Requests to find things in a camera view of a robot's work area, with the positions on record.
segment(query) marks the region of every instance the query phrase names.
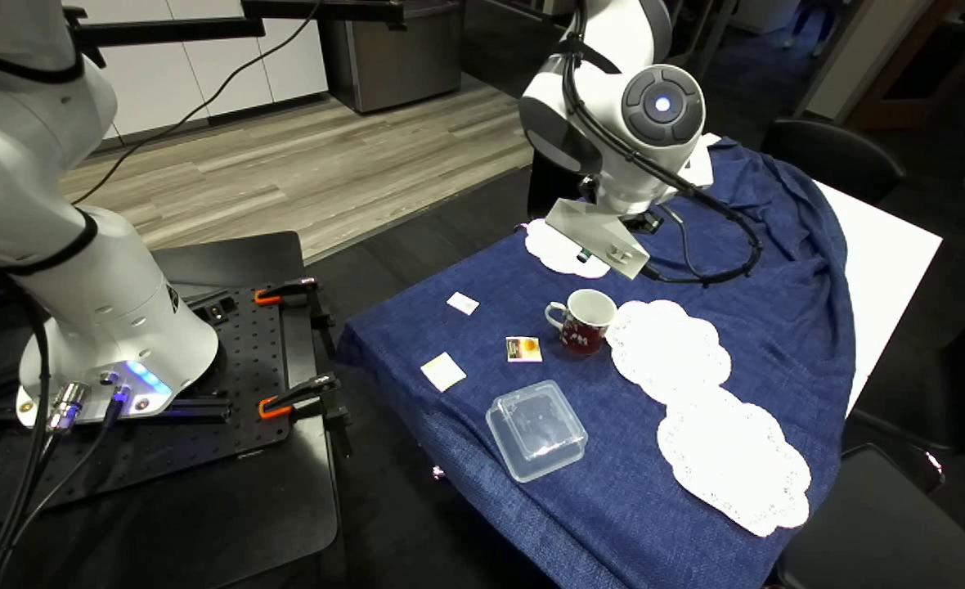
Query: orange clamp handle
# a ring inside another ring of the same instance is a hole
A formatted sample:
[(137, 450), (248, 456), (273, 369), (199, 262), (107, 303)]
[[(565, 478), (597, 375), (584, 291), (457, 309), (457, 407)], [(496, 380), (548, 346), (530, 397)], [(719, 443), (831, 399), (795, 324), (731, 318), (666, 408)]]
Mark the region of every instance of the orange clamp handle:
[(275, 296), (275, 291), (264, 291), (264, 287), (253, 291), (253, 303), (254, 303), (254, 309), (279, 309), (282, 301), (284, 301), (284, 297)]
[(282, 404), (282, 407), (275, 407), (275, 404), (279, 404), (279, 397), (270, 397), (270, 399), (254, 404), (254, 411), (260, 411), (261, 422), (275, 422), (275, 418), (292, 417), (288, 404)]

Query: black table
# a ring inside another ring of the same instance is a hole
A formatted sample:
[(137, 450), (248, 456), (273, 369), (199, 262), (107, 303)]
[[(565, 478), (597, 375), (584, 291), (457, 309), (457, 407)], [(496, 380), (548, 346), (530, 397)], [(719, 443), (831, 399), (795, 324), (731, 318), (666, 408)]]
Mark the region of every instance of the black table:
[[(187, 297), (306, 275), (295, 231), (174, 248), (158, 262)], [(314, 358), (288, 359), (288, 373), (312, 369)], [(330, 431), (325, 418), (299, 418), (284, 443), (253, 459), (42, 514), (7, 586), (228, 586), (306, 556), (337, 576), (339, 556), (325, 553), (337, 514)]]

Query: black cable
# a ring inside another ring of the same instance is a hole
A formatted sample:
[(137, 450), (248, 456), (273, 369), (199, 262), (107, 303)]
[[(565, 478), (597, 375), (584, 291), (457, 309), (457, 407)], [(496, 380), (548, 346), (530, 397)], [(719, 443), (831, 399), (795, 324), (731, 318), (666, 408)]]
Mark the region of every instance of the black cable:
[(98, 427), (98, 431), (96, 431), (96, 439), (92, 439), (92, 444), (89, 444), (89, 451), (80, 459), (80, 466), (73, 466), (36, 504), (33, 504), (33, 512), (24, 517), (24, 524), (19, 524), (19, 531), (17, 531), (17, 538), (12, 538), (12, 550), (17, 550), (17, 543), (28, 538), (28, 531), (30, 531), (30, 524), (48, 507), (48, 502), (70, 486), (70, 481), (77, 481), (77, 476), (96, 459), (96, 451), (101, 450), (101, 443), (104, 443), (104, 434), (113, 431), (113, 427), (117, 422), (117, 417), (122, 417), (122, 408), (125, 408), (125, 399), (122, 399), (122, 394), (114, 394), (113, 397), (113, 404), (107, 404), (107, 411), (104, 411), (104, 418), (101, 418), (101, 427)]
[(694, 260), (692, 260), (692, 247), (688, 247), (688, 230), (685, 219), (670, 209), (670, 207), (657, 207), (654, 216), (662, 223), (674, 223), (678, 225), (678, 247), (680, 247), (680, 262), (678, 260), (657, 260), (662, 265), (680, 270), (688, 275), (704, 275)]
[(45, 443), (42, 443), (42, 456), (36, 459), (36, 478), (45, 476), (45, 466), (51, 459), (51, 450), (57, 450), (57, 431), (48, 431)]
[(755, 230), (747, 223), (747, 216), (728, 202), (719, 202), (718, 198), (710, 198), (706, 191), (688, 182), (685, 176), (678, 176), (674, 171), (657, 168), (654, 159), (647, 159), (642, 150), (635, 150), (630, 143), (625, 143), (622, 138), (609, 134), (599, 122), (593, 122), (593, 115), (587, 111), (587, 103), (579, 98), (577, 90), (577, 65), (584, 63), (587, 53), (587, 0), (577, 2), (577, 19), (568, 27), (568, 55), (564, 55), (564, 93), (565, 93), (565, 115), (577, 119), (593, 138), (599, 138), (603, 143), (609, 143), (614, 153), (622, 153), (628, 164), (642, 168), (645, 173), (651, 173), (654, 180), (674, 186), (680, 198), (728, 216), (731, 223), (735, 223), (748, 241), (748, 260), (731, 273), (713, 273), (713, 275), (692, 275), (692, 277), (666, 277), (662, 275), (651, 262), (642, 270), (645, 277), (654, 283), (666, 283), (666, 285), (719, 285), (738, 275), (748, 275), (754, 265), (762, 254), (762, 241), (755, 235)]
[(19, 478), (19, 489), (17, 489), (17, 495), (12, 495), (12, 502), (11, 502), (7, 514), (2, 514), (2, 524), (0, 524), (0, 573), (7, 570), (7, 563), (12, 556), (12, 538), (19, 531), (28, 504), (30, 504), (36, 486), (41, 486), (42, 459), (51, 451), (51, 444), (45, 444), (48, 380), (51, 380), (48, 336), (45, 336), (45, 324), (42, 324), (36, 303), (30, 301), (30, 296), (19, 285), (12, 285), (12, 291), (19, 296), (19, 309), (30, 318), (42, 369), (41, 369), (36, 418), (33, 418), (33, 434), (30, 434), (30, 450), (28, 450), (28, 460), (24, 460), (24, 478)]
[(151, 138), (131, 143), (131, 147), (113, 164), (113, 171), (101, 173), (101, 180), (77, 201), (77, 207), (86, 202), (86, 201), (92, 201), (92, 198), (96, 198), (96, 192), (98, 192), (98, 191), (101, 191), (101, 186), (122, 171), (122, 164), (125, 164), (131, 153), (137, 153), (144, 143), (153, 143), (153, 140), (171, 138), (171, 134), (179, 131), (189, 119), (198, 119), (204, 107), (211, 107), (211, 105), (212, 105), (212, 103), (217, 103), (217, 98), (219, 98), (219, 94), (223, 94), (223, 93), (226, 93), (226, 90), (247, 72), (247, 69), (253, 69), (254, 63), (261, 63), (261, 60), (282, 53), (284, 47), (292, 47), (292, 42), (312, 27), (312, 19), (314, 19), (314, 14), (318, 14), (320, 2), (325, 2), (325, 0), (318, 0), (314, 11), (306, 15), (306, 22), (295, 27), (295, 33), (284, 37), (279, 47), (273, 47), (273, 49), (260, 53), (254, 60), (241, 63), (240, 69), (232, 69), (232, 72), (219, 81), (219, 90), (217, 90), (206, 103), (199, 103), (194, 111), (187, 111), (178, 123), (171, 123), (171, 128), (164, 128), (161, 134), (151, 134)]

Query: table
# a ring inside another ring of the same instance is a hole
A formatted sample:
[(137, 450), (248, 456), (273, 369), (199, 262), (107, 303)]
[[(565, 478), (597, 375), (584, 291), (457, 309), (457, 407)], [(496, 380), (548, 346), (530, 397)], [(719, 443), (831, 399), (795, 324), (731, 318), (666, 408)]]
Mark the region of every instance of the table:
[[(556, 333), (544, 324), (548, 301), (597, 285), (617, 303), (674, 297), (713, 322), (735, 364), (731, 390), (782, 422), (786, 439), (808, 459), (808, 502), (819, 507), (838, 476), (844, 417), (935, 253), (935, 235), (838, 191), (821, 192), (738, 143), (719, 143), (713, 171), (713, 192), (767, 230), (770, 253), (747, 283), (718, 291), (617, 275), (568, 277), (548, 273), (523, 253), (523, 235), (509, 235), (343, 330), (343, 359), (380, 382), (453, 486), (560, 586), (759, 586), (793, 531), (759, 541), (692, 496), (654, 444), (664, 408), (625, 382), (609, 358), (579, 364), (556, 352)], [(718, 225), (718, 216), (692, 202), (678, 214), (694, 248), (704, 235), (701, 260), (718, 270), (747, 260), (744, 239)], [(666, 254), (678, 235), (664, 230), (645, 247)], [(456, 291), (481, 309), (453, 311), (444, 301)], [(537, 333), (548, 359), (506, 367), (509, 333)], [(465, 369), (447, 394), (436, 394), (418, 369), (437, 352), (453, 352)], [(574, 468), (515, 486), (493, 456), (483, 408), (537, 380), (565, 390), (590, 429), (590, 450)]]
[[(171, 248), (158, 262), (187, 297), (306, 275), (295, 231)], [(314, 358), (292, 358), (288, 369), (318, 367)], [(299, 418), (284, 443), (253, 459), (45, 514), (28, 534), (7, 586), (232, 586), (325, 553), (337, 541), (337, 514), (325, 418)]]

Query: wooden floor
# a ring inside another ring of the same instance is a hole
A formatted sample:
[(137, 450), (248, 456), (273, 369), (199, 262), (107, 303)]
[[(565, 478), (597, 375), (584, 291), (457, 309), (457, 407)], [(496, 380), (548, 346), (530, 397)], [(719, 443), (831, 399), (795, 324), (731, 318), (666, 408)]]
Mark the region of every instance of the wooden floor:
[[(86, 192), (122, 150), (63, 191)], [(526, 164), (517, 103), (468, 79), (384, 115), (320, 98), (198, 128), (137, 150), (89, 202), (129, 216), (151, 248), (295, 230), (314, 262)]]

